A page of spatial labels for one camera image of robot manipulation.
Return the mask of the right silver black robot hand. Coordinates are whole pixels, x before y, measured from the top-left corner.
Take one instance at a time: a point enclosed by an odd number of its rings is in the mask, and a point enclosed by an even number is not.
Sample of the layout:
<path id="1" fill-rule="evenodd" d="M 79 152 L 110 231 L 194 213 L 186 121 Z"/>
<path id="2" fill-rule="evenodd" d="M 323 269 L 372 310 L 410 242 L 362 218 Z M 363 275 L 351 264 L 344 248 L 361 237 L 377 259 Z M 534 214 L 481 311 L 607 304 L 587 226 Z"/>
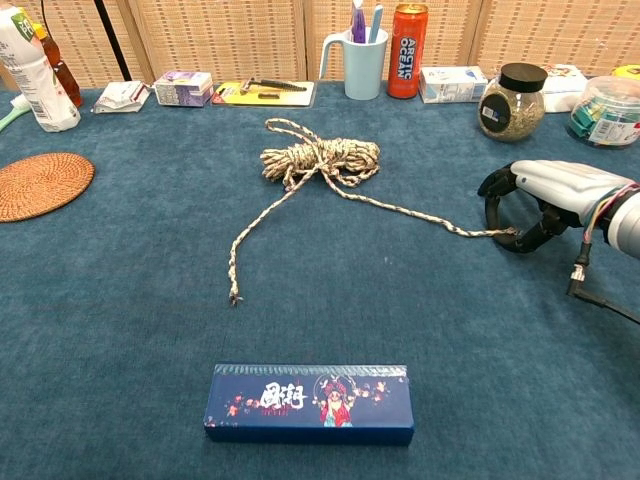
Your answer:
<path id="1" fill-rule="evenodd" d="M 633 180 L 581 163 L 515 161 L 491 173 L 478 189 L 490 230 L 500 228 L 500 199 L 517 189 L 537 200 L 543 217 L 519 237 L 496 236 L 503 248 L 530 253 L 567 227 L 587 227 L 594 221 L 606 243 L 639 256 L 639 185 Z"/>

